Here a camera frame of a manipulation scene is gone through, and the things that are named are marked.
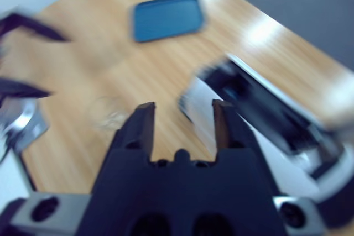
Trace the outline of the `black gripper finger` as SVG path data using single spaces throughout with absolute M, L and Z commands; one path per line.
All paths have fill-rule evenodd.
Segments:
M 49 40 L 69 42 L 69 38 L 57 29 L 27 15 L 17 12 L 9 12 L 1 15 L 1 38 L 17 28 L 29 30 Z
M 1 78 L 1 96 L 12 98 L 45 98 L 52 93 L 27 83 Z
M 154 144 L 155 102 L 146 102 L 136 107 L 117 130 L 109 147 L 109 158 L 118 151 L 141 151 L 151 161 Z
M 216 155 L 227 149 L 248 149 L 262 160 L 262 151 L 250 126 L 238 114 L 238 109 L 227 101 L 212 100 Z

